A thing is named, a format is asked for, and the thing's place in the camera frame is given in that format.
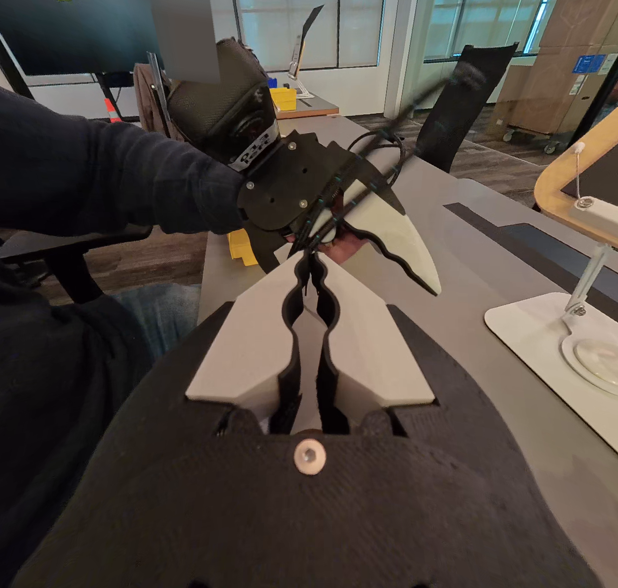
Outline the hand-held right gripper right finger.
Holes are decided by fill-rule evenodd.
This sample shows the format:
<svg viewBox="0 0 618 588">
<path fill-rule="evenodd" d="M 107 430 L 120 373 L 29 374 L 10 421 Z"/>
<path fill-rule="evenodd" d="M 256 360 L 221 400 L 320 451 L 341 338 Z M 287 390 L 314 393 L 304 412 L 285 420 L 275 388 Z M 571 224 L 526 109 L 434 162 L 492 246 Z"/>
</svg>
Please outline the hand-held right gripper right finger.
<svg viewBox="0 0 618 588">
<path fill-rule="evenodd" d="M 381 297 L 320 253 L 312 257 L 312 282 L 326 325 L 316 376 L 325 434 L 348 434 L 377 410 L 435 401 Z"/>
</svg>

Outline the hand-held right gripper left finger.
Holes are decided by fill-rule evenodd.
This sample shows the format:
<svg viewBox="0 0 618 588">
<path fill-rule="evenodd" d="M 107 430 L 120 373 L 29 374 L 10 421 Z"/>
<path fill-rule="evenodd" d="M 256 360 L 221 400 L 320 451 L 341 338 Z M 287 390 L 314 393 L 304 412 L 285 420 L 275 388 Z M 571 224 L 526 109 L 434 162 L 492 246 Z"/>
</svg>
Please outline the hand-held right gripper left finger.
<svg viewBox="0 0 618 588">
<path fill-rule="evenodd" d="M 231 305 L 185 396 L 247 409 L 270 434 L 288 434 L 300 393 L 294 322 L 304 310 L 310 253 L 297 252 Z"/>
</svg>

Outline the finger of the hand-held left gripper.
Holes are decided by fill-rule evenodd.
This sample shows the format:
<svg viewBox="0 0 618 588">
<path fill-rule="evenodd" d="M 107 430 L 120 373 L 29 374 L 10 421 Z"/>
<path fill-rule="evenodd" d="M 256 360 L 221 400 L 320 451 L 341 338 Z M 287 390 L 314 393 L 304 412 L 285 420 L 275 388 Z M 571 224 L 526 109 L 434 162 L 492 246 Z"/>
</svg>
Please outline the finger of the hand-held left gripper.
<svg viewBox="0 0 618 588">
<path fill-rule="evenodd" d="M 396 262 L 413 281 L 434 296 L 442 291 L 431 254 L 406 214 L 369 189 L 359 180 L 344 191 L 343 218 L 346 231 L 374 243 L 387 259 Z"/>
</svg>

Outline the yellow plastic bin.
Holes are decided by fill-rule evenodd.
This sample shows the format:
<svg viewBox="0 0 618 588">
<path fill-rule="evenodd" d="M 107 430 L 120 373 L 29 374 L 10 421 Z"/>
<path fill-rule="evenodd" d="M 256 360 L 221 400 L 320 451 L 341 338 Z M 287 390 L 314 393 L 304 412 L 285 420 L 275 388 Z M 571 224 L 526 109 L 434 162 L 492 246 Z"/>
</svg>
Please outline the yellow plastic bin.
<svg viewBox="0 0 618 588">
<path fill-rule="evenodd" d="M 269 88 L 269 93 L 277 114 L 290 114 L 297 111 L 297 89 Z"/>
<path fill-rule="evenodd" d="M 245 267 L 259 265 L 252 250 L 249 235 L 245 229 L 229 232 L 227 237 L 230 257 L 233 260 L 241 260 Z"/>
</svg>

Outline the dark monitor with wooden back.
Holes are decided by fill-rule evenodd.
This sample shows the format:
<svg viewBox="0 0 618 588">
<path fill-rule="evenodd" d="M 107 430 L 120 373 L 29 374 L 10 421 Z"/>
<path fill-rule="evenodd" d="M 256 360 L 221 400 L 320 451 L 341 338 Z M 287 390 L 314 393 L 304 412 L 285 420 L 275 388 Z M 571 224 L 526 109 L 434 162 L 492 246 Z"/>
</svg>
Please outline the dark monitor with wooden back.
<svg viewBox="0 0 618 588">
<path fill-rule="evenodd" d="M 545 168 L 534 197 L 546 216 L 617 249 L 617 110 Z"/>
</svg>

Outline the person's left hand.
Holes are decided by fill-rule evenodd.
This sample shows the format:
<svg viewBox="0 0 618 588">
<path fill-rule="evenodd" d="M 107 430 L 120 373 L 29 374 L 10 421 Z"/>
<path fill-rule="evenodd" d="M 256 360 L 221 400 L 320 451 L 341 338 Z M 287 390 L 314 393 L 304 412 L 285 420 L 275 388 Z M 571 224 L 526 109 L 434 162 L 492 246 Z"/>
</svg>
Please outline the person's left hand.
<svg viewBox="0 0 618 588">
<path fill-rule="evenodd" d="M 329 243 L 321 244 L 318 251 L 336 264 L 343 264 L 354 256 L 369 241 L 366 238 L 359 238 L 350 232 L 345 226 L 339 226 L 336 235 Z"/>
</svg>

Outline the person's blue jeans leg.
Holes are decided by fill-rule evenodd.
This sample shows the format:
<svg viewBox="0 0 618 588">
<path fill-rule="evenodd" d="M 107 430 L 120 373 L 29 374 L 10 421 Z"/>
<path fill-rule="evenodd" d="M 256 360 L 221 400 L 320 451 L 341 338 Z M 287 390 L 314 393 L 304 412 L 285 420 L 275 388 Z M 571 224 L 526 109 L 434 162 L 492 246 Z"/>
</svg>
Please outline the person's blue jeans leg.
<svg viewBox="0 0 618 588">
<path fill-rule="evenodd" d="M 135 319 L 157 362 L 198 324 L 201 285 L 165 283 L 123 291 L 112 298 Z"/>
</svg>

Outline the black office chair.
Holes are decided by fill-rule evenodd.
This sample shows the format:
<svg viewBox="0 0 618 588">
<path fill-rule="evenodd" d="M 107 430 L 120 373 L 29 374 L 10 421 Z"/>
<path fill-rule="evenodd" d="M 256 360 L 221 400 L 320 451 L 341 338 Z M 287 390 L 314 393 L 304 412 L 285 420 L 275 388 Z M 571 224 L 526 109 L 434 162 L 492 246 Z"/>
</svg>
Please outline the black office chair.
<svg viewBox="0 0 618 588">
<path fill-rule="evenodd" d="M 415 156 L 449 173 L 455 155 L 500 82 L 519 43 L 478 48 L 465 45 L 448 84 L 417 136 Z"/>
</svg>

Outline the tilted black panel on stand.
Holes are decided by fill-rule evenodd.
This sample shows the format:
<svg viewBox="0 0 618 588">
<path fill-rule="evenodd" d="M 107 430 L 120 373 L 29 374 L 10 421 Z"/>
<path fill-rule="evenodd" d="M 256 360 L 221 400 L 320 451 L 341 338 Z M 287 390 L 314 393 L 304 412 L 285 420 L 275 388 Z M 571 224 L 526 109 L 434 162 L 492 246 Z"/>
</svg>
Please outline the tilted black panel on stand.
<svg viewBox="0 0 618 588">
<path fill-rule="evenodd" d="M 302 58 L 305 52 L 306 36 L 316 20 L 324 5 L 319 5 L 312 9 L 310 15 L 304 22 L 302 32 L 297 36 L 294 49 L 292 52 L 292 58 L 290 60 L 289 70 L 287 72 L 290 80 L 294 81 L 297 91 L 297 99 L 310 99 L 314 96 L 305 88 L 304 84 L 299 79 L 300 69 L 302 67 Z"/>
</svg>

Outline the orange traffic cone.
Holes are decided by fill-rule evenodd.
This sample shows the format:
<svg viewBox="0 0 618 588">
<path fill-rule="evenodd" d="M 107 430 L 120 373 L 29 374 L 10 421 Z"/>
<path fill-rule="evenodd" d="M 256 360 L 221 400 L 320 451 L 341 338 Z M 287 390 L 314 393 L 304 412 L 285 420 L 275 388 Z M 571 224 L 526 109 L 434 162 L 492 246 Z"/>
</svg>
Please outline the orange traffic cone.
<svg viewBox="0 0 618 588">
<path fill-rule="evenodd" d="M 94 73 L 93 76 L 103 92 L 104 103 L 110 122 L 112 124 L 123 122 L 123 118 L 117 106 L 117 101 L 115 100 L 112 90 L 106 81 L 104 73 Z"/>
</svg>

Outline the brown cardboard box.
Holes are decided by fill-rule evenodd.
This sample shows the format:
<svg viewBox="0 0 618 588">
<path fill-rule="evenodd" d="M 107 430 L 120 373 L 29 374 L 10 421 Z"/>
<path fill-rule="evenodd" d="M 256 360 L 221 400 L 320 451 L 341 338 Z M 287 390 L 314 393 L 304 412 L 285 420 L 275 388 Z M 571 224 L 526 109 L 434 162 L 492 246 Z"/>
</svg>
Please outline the brown cardboard box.
<svg viewBox="0 0 618 588">
<path fill-rule="evenodd" d="M 576 131 L 617 54 L 617 0 L 555 0 L 534 63 L 508 119 L 515 134 L 566 143 Z"/>
</svg>

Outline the large black television screen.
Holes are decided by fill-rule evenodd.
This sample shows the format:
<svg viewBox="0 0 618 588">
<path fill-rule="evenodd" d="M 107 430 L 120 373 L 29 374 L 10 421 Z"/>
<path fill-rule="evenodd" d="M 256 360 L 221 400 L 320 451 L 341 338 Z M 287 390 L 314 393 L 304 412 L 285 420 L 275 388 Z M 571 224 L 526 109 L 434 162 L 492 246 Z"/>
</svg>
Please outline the large black television screen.
<svg viewBox="0 0 618 588">
<path fill-rule="evenodd" d="M 159 49 L 150 0 L 1 0 L 1 36 L 28 76 L 131 72 Z"/>
</svg>

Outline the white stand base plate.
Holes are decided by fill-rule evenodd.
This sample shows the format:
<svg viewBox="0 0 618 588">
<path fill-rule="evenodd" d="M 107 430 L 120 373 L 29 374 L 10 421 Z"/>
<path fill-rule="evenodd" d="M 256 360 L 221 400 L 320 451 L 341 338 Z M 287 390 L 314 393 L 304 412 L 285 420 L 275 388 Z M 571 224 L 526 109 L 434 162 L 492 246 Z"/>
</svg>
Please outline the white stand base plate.
<svg viewBox="0 0 618 588">
<path fill-rule="evenodd" d="M 484 322 L 614 452 L 617 451 L 617 320 L 591 303 L 612 246 L 596 243 L 567 293 L 489 309 Z"/>
</svg>

